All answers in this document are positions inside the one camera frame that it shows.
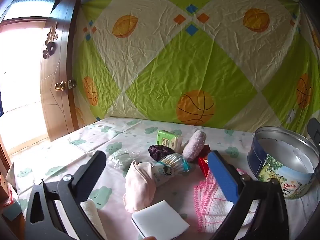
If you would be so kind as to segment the fluffy pink sock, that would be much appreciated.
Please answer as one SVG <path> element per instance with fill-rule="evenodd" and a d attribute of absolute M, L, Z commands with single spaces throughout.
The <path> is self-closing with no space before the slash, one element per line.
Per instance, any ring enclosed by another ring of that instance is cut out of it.
<path fill-rule="evenodd" d="M 196 132 L 194 132 L 194 134 L 184 146 L 184 149 L 182 151 L 183 158 L 188 162 L 194 161 L 204 148 L 205 140 L 206 134 L 203 131 L 197 130 Z"/>

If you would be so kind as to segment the round metal cookie tin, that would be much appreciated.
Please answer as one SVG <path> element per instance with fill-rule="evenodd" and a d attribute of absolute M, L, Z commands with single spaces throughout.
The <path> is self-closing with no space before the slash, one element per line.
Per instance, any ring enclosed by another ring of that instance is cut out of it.
<path fill-rule="evenodd" d="M 308 192 L 315 180 L 319 151 L 298 133 L 265 126 L 255 131 L 247 161 L 257 180 L 277 179 L 284 197 L 297 199 Z"/>

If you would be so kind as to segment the pink edged white knit cloth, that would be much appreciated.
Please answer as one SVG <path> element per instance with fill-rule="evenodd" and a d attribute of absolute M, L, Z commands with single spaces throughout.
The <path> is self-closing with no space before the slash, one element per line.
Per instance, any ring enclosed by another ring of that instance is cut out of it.
<path fill-rule="evenodd" d="M 233 205 L 226 199 L 212 173 L 208 172 L 206 179 L 194 187 L 198 232 L 215 233 Z"/>

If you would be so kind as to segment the green cream sports bedsheet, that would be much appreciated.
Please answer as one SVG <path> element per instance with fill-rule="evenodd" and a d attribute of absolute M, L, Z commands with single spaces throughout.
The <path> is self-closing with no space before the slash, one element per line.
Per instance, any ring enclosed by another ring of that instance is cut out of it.
<path fill-rule="evenodd" d="M 294 0 L 92 0 L 74 38 L 75 111 L 305 135 L 319 118 L 319 41 Z"/>

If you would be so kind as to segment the brass door knob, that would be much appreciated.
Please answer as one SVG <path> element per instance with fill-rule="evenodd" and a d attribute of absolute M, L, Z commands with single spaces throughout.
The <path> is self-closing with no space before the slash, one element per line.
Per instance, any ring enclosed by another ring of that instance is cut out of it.
<path fill-rule="evenodd" d="M 73 89 L 76 87 L 75 80 L 61 81 L 60 83 L 56 83 L 54 85 L 55 91 L 65 91 L 67 89 Z"/>

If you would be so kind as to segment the green tissue pack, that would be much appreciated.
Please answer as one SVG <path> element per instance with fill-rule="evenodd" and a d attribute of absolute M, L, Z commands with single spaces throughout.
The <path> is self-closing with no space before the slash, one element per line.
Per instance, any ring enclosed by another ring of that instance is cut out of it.
<path fill-rule="evenodd" d="M 159 130 L 157 133 L 156 144 L 171 148 L 179 153 L 182 146 L 183 136 L 179 133 L 172 133 L 165 130 Z"/>

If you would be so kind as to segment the clear plastic wrapper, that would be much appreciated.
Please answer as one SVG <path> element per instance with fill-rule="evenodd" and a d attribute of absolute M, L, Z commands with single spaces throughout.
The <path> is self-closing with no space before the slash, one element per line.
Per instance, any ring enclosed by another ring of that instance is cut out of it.
<path fill-rule="evenodd" d="M 119 149 L 107 158 L 107 165 L 123 172 L 127 172 L 136 154 L 126 149 Z"/>

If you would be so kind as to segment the purple velvet scrunchie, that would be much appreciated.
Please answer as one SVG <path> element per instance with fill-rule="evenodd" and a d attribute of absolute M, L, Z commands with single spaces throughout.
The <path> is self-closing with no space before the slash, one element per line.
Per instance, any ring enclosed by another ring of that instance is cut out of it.
<path fill-rule="evenodd" d="M 167 155 L 175 153 L 175 151 L 163 145 L 151 145 L 148 149 L 150 157 L 155 161 L 160 161 Z"/>

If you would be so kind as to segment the printed diaper pack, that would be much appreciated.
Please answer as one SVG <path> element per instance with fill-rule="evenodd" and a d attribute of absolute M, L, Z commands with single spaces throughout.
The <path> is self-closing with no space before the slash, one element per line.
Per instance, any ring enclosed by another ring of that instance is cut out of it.
<path fill-rule="evenodd" d="M 156 187 L 166 183 L 176 175 L 187 173 L 191 170 L 189 163 L 178 153 L 165 156 L 151 168 L 152 178 Z"/>

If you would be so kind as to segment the door hanging ornament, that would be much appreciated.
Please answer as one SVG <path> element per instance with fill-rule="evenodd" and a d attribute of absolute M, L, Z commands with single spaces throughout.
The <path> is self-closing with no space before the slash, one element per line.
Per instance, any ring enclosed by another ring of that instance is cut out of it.
<path fill-rule="evenodd" d="M 56 44 L 55 41 L 58 38 L 58 34 L 56 32 L 57 22 L 55 21 L 53 26 L 50 28 L 50 32 L 47 34 L 47 39 L 45 41 L 46 48 L 43 50 L 43 58 L 48 59 L 55 53 Z"/>

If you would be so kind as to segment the white towel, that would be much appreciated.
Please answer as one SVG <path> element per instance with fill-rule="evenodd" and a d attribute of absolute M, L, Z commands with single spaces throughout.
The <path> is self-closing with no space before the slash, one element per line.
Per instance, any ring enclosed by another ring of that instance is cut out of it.
<path fill-rule="evenodd" d="M 80 206 L 83 209 L 86 216 L 89 218 L 90 222 L 95 227 L 95 229 L 102 235 L 103 239 L 107 240 L 107 235 L 104 231 L 103 225 L 98 215 L 97 208 L 93 200 L 88 199 L 84 202 L 81 202 Z"/>

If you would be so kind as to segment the cloud print table cloth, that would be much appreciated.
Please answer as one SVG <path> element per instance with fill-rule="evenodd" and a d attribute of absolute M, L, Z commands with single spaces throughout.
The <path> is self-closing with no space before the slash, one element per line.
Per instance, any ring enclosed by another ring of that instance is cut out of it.
<path fill-rule="evenodd" d="M 159 130 L 183 136 L 181 150 L 178 153 L 180 155 L 194 132 L 203 131 L 206 134 L 204 144 L 210 146 L 211 152 L 219 152 L 240 175 L 247 174 L 253 180 L 259 181 L 247 161 L 256 130 L 244 132 L 140 119 L 106 118 L 14 161 L 14 177 L 25 218 L 35 181 L 43 179 L 45 183 L 51 183 L 60 181 L 67 174 L 74 175 L 81 165 L 87 164 L 96 151 L 104 152 L 107 159 L 117 150 L 126 149 L 136 154 L 134 161 L 150 163 L 153 167 L 157 161 L 150 157 L 148 149 L 151 145 L 156 145 Z M 176 175 L 156 187 L 151 206 L 164 200 L 190 225 L 188 230 L 176 239 L 212 239 L 214 233 L 198 232 L 194 207 L 194 187 L 206 178 L 198 165 L 198 157 L 188 163 L 191 166 L 189 172 Z M 107 239 L 155 239 L 153 236 L 142 238 L 132 224 L 133 213 L 125 210 L 123 195 L 126 174 L 127 172 L 108 166 L 106 162 L 88 199 L 95 203 Z M 308 192 L 297 199 L 284 199 L 289 219 L 289 239 L 319 239 L 319 164 L 315 168 L 315 180 Z M 258 203 L 258 200 L 253 201 L 235 239 L 242 239 L 246 234 Z M 56 200 L 55 204 L 67 233 L 72 239 L 79 239 L 61 202 Z"/>

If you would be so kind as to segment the red gold drawstring pouch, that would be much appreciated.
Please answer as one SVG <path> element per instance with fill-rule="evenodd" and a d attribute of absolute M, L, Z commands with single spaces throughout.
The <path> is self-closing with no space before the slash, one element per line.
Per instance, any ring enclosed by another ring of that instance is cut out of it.
<path fill-rule="evenodd" d="M 198 155 L 198 165 L 204 175 L 204 177 L 207 177 L 207 174 L 209 172 L 208 167 L 208 154 L 211 152 L 209 145 L 204 145 L 203 149 Z"/>

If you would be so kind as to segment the brown wooden door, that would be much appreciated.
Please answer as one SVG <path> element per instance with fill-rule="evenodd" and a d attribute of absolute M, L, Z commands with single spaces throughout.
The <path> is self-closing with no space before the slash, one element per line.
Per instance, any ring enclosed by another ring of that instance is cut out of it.
<path fill-rule="evenodd" d="M 3 0 L 1 9 L 7 12 L 17 0 Z M 49 16 L 18 17 L 4 20 L 2 25 L 42 22 L 50 29 L 57 22 L 55 53 L 42 59 L 40 91 L 42 110 L 50 141 L 74 132 L 79 128 L 74 103 L 74 88 L 55 91 L 54 85 L 61 81 L 74 80 L 72 77 L 73 41 L 76 19 L 81 0 L 55 0 Z"/>

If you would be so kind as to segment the white sponge block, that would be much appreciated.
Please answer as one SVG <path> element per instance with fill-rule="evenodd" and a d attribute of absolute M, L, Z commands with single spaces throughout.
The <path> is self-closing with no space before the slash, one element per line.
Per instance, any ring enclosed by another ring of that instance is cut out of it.
<path fill-rule="evenodd" d="M 160 240 L 176 239 L 190 226 L 164 200 L 133 213 L 131 221 L 142 238 Z"/>

